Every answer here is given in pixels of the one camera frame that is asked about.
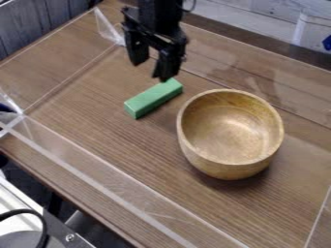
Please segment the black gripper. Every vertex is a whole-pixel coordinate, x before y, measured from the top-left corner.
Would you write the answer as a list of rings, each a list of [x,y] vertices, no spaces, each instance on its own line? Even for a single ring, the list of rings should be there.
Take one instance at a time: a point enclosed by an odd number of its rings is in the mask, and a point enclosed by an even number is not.
[[[149,48],[159,51],[153,76],[166,82],[181,70],[187,53],[187,35],[181,27],[185,0],[138,0],[138,6],[125,6],[123,31],[133,64],[149,59]]]

